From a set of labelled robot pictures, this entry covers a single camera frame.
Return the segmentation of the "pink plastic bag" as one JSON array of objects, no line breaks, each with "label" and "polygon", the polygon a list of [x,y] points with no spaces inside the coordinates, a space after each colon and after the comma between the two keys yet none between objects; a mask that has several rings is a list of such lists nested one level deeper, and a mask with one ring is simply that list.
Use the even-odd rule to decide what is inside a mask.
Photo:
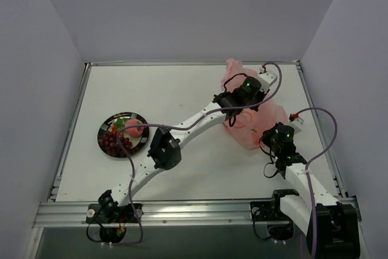
[{"label": "pink plastic bag", "polygon": [[[221,80],[221,87],[232,92],[242,84],[246,76],[256,78],[259,73],[245,68],[241,61],[230,58],[226,61],[226,74]],[[278,122],[286,124],[288,117],[284,108],[271,99],[260,105],[257,112],[244,109],[236,117],[233,127],[230,127],[227,121],[223,123],[223,127],[240,146],[253,150],[259,148],[259,140],[263,132],[272,128]]]}]

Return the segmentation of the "pink fake peach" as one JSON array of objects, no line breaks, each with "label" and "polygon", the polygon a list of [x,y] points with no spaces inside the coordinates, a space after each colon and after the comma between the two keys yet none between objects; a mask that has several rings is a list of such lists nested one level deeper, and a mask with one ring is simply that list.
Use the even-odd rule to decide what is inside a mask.
[{"label": "pink fake peach", "polygon": [[144,128],[141,126],[142,122],[138,119],[129,119],[125,122],[124,127],[126,127],[125,132],[133,138],[140,137],[144,131]]}]

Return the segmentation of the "red fake cherry tomatoes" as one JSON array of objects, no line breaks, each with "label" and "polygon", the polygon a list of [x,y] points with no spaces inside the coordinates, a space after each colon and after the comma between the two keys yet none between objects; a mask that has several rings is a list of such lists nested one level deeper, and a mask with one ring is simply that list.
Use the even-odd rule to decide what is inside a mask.
[{"label": "red fake cherry tomatoes", "polygon": [[114,121],[110,126],[110,131],[113,133],[117,133],[120,129],[122,129],[125,126],[126,121],[127,119],[118,117],[116,121]]}]

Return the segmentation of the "dark red fake grapes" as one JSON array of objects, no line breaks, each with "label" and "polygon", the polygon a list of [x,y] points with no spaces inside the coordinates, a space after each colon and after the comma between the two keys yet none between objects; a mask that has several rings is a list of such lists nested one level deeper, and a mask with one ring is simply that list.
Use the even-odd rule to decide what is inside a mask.
[{"label": "dark red fake grapes", "polygon": [[121,144],[127,149],[130,150],[132,148],[132,142],[128,137],[124,137],[122,135],[117,139],[116,132],[104,132],[102,136],[98,139],[99,146],[109,153],[121,153],[122,149],[119,146],[118,140],[120,140]]}]

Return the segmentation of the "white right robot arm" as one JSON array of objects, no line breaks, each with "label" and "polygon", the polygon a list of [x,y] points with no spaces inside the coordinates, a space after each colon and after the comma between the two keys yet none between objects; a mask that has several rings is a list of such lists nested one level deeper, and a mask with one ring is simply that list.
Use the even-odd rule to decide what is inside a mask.
[{"label": "white right robot arm", "polygon": [[291,219],[305,235],[311,258],[359,258],[356,209],[340,202],[315,178],[296,150],[294,134],[290,124],[277,123],[261,138],[273,155],[275,172],[292,186],[273,191],[270,213]]}]

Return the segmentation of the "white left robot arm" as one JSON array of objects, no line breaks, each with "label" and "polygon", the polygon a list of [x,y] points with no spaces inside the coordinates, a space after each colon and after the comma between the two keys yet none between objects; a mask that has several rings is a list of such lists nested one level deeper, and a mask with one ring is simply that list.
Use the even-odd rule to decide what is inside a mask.
[{"label": "white left robot arm", "polygon": [[118,116],[116,121],[98,138],[101,148],[115,157],[131,159],[144,146],[150,128],[156,129],[149,149],[138,166],[130,163],[132,172],[126,182],[106,190],[99,198],[100,214],[108,222],[122,216],[122,207],[131,204],[134,194],[158,174],[171,170],[182,160],[181,151],[194,138],[226,121],[234,122],[244,109],[258,111],[268,101],[271,86],[278,81],[276,75],[260,73],[246,76],[242,84],[229,91],[224,89],[202,109],[176,126],[146,124],[139,119]]}]

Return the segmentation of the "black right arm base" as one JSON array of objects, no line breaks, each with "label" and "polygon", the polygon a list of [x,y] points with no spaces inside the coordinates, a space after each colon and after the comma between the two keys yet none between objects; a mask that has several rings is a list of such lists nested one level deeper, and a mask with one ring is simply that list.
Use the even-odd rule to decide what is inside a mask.
[{"label": "black right arm base", "polygon": [[[280,210],[280,199],[288,195],[299,197],[295,189],[279,189],[272,192],[269,200],[250,202],[253,233],[260,241],[272,240],[274,243],[286,244],[297,235],[301,235],[301,231],[291,218]],[[262,236],[258,233],[256,223],[266,223],[267,235]]]}]

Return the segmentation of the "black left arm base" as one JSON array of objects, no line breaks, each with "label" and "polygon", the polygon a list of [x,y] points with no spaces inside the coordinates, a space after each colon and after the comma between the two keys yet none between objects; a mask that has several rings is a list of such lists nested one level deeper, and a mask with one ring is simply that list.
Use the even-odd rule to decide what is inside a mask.
[{"label": "black left arm base", "polygon": [[[96,204],[88,206],[85,222],[86,237],[92,243],[117,246],[133,246],[144,240],[144,228],[141,223],[143,205],[129,203],[119,206],[112,198],[110,190],[105,191]],[[136,223],[139,226],[139,238],[136,241],[124,242],[127,233],[127,223]]]}]

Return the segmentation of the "black rimmed round plate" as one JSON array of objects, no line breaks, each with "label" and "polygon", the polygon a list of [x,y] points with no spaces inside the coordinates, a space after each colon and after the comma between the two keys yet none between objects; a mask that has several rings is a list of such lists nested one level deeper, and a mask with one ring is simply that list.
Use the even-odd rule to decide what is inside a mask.
[{"label": "black rimmed round plate", "polygon": [[[127,119],[127,121],[129,119],[138,119],[138,120],[140,120],[142,122],[142,124],[146,124],[147,123],[146,120],[141,115],[139,115],[137,113],[133,113],[133,112],[117,113],[116,115],[113,115],[113,116],[109,117],[107,120],[105,120],[103,122],[103,124],[100,126],[100,128],[98,130],[97,141],[102,136],[102,134],[104,132],[107,132],[107,131],[111,132],[110,131],[110,126],[112,125],[112,123],[114,121],[116,121],[116,119],[118,117],[125,118],[125,119]],[[117,137],[122,135],[124,137],[128,137],[130,139],[130,141],[132,142],[132,148],[130,150],[126,149],[126,151],[128,151],[128,153],[131,156],[137,154],[138,152],[140,152],[140,150],[146,145],[146,143],[148,141],[148,138],[149,138],[149,135],[150,135],[150,130],[148,128],[144,128],[144,131],[143,131],[142,135],[140,137],[137,137],[137,138],[130,137],[125,132],[125,130],[123,132],[121,132],[119,135],[118,135],[118,132],[117,132]],[[105,154],[107,154],[110,157],[113,157],[113,158],[126,158],[126,155],[125,155],[125,153],[123,151],[121,153],[109,153],[109,152],[106,152],[105,150],[103,150],[100,146],[99,146],[99,148]]]}]

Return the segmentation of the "aluminium front rail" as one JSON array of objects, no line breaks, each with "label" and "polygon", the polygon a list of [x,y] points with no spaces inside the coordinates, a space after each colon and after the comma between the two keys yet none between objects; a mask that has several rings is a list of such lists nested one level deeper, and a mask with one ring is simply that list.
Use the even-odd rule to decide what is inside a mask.
[{"label": "aluminium front rail", "polygon": [[[143,226],[250,225],[250,199],[140,201]],[[91,201],[41,203],[33,227],[85,227]]]}]

